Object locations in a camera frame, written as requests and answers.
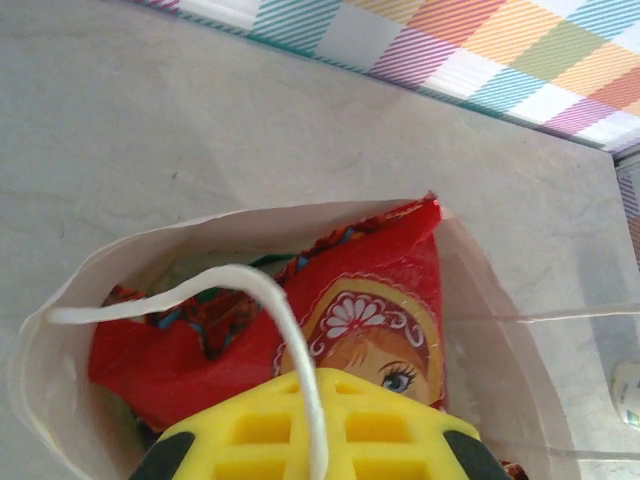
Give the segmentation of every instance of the paper bag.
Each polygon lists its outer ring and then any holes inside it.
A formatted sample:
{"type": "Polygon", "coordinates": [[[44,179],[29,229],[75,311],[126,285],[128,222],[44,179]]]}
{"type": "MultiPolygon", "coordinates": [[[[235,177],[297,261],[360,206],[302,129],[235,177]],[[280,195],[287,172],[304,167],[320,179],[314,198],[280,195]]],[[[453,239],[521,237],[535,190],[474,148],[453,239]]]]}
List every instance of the paper bag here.
{"type": "MultiPolygon", "coordinates": [[[[16,415],[80,478],[124,480],[143,451],[125,406],[89,384],[95,325],[53,325],[57,306],[102,304],[114,285],[138,287],[181,254],[299,250],[332,229],[405,203],[348,202],[229,213],[124,238],[94,253],[31,315],[10,373],[16,415]]],[[[580,478],[556,390],[525,321],[459,220],[436,231],[444,297],[451,413],[479,427],[499,458],[533,480],[580,478]]]]}

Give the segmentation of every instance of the red plastic package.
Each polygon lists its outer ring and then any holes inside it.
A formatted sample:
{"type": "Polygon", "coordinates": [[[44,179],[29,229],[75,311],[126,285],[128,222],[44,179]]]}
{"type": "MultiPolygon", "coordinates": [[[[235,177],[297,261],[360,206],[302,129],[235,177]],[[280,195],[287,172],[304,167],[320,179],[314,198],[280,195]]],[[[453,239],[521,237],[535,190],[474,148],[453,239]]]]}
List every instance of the red plastic package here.
{"type": "MultiPolygon", "coordinates": [[[[430,196],[333,232],[276,276],[319,367],[340,368],[422,403],[445,405],[434,238],[439,222],[440,207],[430,196]]],[[[124,299],[139,295],[127,293],[124,299]]],[[[238,300],[235,306],[227,300],[215,305],[250,314],[233,336],[229,319],[235,317],[212,318],[193,299],[182,312],[196,317],[194,322],[188,318],[165,328],[145,319],[99,324],[90,380],[121,396],[153,429],[164,430],[291,370],[268,313],[244,295],[229,295],[238,300]],[[224,345],[215,358],[203,348],[203,335],[224,345]]]]}

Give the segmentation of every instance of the marble countertop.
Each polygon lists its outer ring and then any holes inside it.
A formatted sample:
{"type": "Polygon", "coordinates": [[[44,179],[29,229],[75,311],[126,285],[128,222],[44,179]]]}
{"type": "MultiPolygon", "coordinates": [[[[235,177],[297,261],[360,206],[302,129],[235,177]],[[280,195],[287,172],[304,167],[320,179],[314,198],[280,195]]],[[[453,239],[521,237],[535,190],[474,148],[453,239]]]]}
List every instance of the marble countertop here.
{"type": "MultiPolygon", "coordinates": [[[[21,322],[91,252],[244,208],[433,189],[523,315],[640,300],[605,153],[120,1],[6,3],[2,375],[21,322]]],[[[640,434],[610,414],[606,389],[613,364],[640,355],[639,324],[628,316],[532,327],[557,366],[550,374],[584,453],[583,478],[640,478],[616,460],[640,452],[640,434]],[[563,390],[576,375],[583,391],[563,390]]],[[[13,418],[5,383],[0,476],[72,479],[13,418]]]]}

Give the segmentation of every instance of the checkered tablecloth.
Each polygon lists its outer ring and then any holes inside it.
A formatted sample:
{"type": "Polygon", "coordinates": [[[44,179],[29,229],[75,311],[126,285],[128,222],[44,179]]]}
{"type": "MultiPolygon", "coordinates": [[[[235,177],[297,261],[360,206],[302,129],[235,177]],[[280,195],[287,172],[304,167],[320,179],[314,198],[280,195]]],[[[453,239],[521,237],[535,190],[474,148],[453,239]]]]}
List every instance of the checkered tablecloth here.
{"type": "Polygon", "coordinates": [[[640,143],[640,0],[133,0],[615,153],[640,143]]]}

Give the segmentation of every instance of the bag handle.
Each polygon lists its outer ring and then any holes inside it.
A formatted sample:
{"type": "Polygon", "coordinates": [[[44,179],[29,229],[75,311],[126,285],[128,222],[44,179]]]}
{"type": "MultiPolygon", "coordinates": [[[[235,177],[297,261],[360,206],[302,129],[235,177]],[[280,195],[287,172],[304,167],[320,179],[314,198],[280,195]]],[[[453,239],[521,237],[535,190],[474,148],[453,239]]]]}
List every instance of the bag handle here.
{"type": "Polygon", "coordinates": [[[324,410],[307,342],[296,322],[284,290],[271,277],[244,265],[213,267],[153,297],[117,303],[102,308],[54,308],[46,319],[59,325],[81,325],[132,318],[163,312],[212,287],[242,290],[260,302],[271,314],[298,372],[305,412],[311,432],[311,480],[324,480],[329,466],[329,440],[324,410]]]}

